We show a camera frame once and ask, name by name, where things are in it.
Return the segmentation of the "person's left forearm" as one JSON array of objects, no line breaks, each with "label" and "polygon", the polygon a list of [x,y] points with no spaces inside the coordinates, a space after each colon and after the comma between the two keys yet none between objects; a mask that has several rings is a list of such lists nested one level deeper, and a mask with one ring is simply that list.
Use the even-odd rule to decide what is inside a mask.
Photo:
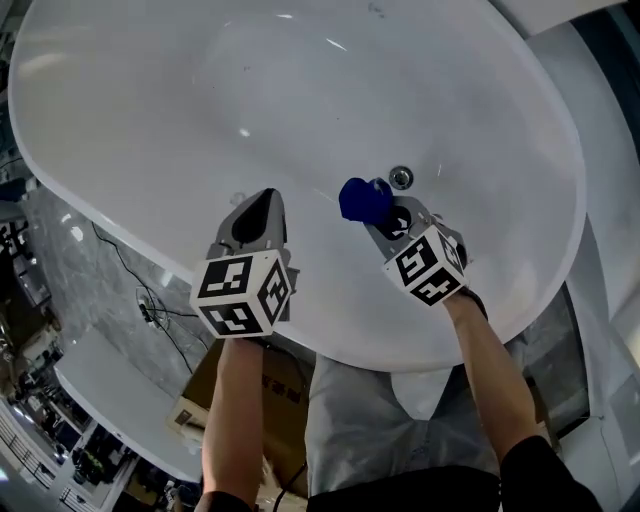
[{"label": "person's left forearm", "polygon": [[196,512],[219,512],[221,495],[253,510],[262,478],[263,348],[224,342],[202,444],[203,494]]}]

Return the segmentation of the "person's right forearm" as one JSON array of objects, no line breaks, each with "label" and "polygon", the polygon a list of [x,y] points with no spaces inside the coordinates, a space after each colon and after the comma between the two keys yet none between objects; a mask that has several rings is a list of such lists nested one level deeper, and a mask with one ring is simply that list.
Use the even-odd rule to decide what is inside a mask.
[{"label": "person's right forearm", "polygon": [[518,443],[539,434],[533,397],[478,304],[455,294],[444,306],[458,338],[481,424],[502,461]]}]

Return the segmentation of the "black framed window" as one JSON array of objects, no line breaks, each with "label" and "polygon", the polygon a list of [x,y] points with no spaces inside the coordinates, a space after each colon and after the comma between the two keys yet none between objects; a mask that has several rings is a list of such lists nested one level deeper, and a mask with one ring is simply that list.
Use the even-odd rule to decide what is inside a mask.
[{"label": "black framed window", "polygon": [[528,40],[577,127],[586,217],[559,293],[523,333],[528,370],[566,436],[584,423],[640,450],[640,0]]}]

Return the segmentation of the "white rectangular tub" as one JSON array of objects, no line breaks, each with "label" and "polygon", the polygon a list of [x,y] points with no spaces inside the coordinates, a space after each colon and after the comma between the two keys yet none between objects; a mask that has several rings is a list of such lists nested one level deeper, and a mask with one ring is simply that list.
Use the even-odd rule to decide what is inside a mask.
[{"label": "white rectangular tub", "polygon": [[200,452],[166,424],[175,399],[98,330],[67,349],[54,371],[66,393],[133,452],[178,480],[200,481]]}]

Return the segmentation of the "white power strip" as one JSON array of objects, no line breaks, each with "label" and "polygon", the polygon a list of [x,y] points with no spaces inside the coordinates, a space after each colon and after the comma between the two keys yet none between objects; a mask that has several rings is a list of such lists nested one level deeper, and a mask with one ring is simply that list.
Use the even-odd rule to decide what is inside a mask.
[{"label": "white power strip", "polygon": [[148,294],[137,295],[136,302],[145,323],[151,327],[155,327],[155,307],[152,305],[150,296]]}]

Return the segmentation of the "white oval bathtub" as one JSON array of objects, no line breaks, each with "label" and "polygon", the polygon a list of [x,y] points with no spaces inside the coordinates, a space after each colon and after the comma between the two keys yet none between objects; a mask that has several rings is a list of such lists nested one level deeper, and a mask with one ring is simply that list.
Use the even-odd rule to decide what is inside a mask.
[{"label": "white oval bathtub", "polygon": [[460,352],[445,310],[397,289],[341,217],[348,179],[413,173],[503,341],[550,303],[583,231],[573,119],[488,0],[32,0],[9,109],[46,187],[185,281],[234,201],[277,189],[300,272],[278,330],[356,367]]}]

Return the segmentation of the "person's grey trousers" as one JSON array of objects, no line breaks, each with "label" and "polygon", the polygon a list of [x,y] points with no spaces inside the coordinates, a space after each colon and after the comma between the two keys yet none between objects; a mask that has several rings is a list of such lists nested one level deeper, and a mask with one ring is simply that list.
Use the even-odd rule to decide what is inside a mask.
[{"label": "person's grey trousers", "polygon": [[317,356],[305,432],[310,495],[430,468],[498,475],[463,366],[453,368],[445,387],[426,381],[420,390],[439,398],[428,420],[405,411],[391,374]]}]

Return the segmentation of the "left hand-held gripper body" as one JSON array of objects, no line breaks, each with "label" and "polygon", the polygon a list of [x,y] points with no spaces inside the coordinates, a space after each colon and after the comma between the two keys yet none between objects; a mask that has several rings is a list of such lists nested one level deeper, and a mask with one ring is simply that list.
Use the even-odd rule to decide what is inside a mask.
[{"label": "left hand-held gripper body", "polygon": [[193,274],[190,305],[218,339],[258,338],[290,320],[299,271],[286,248],[210,246]]}]

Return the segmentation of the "person's black shirt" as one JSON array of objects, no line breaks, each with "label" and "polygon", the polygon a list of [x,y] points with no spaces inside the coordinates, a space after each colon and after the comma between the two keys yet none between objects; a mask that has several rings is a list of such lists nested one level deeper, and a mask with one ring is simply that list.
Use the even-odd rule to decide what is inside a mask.
[{"label": "person's black shirt", "polygon": [[511,448],[497,476],[465,466],[407,472],[308,500],[305,512],[603,512],[540,436]]}]

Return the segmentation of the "brown cardboard box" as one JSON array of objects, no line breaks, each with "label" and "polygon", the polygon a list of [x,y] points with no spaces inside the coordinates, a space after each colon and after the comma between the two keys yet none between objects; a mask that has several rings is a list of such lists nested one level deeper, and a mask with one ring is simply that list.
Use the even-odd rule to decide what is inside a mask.
[{"label": "brown cardboard box", "polygon": [[[207,351],[166,419],[171,430],[200,448],[201,475],[203,437],[224,342],[215,342]],[[282,348],[262,348],[262,465],[269,463],[281,490],[305,498],[309,490],[304,433],[311,369]]]}]

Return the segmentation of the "blue cloth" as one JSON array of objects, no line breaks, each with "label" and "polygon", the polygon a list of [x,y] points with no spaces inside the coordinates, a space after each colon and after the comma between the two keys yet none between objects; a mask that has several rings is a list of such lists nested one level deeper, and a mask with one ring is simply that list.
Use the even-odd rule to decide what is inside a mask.
[{"label": "blue cloth", "polygon": [[390,185],[381,178],[350,178],[339,193],[341,215],[349,221],[378,225],[387,221],[393,205]]}]

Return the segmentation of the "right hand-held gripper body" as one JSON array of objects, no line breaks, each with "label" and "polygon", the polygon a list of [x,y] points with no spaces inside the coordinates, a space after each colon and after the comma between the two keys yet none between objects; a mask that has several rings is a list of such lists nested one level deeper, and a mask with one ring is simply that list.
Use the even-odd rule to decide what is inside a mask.
[{"label": "right hand-held gripper body", "polygon": [[468,285],[457,242],[436,223],[412,238],[383,265],[389,280],[426,306],[434,306]]}]

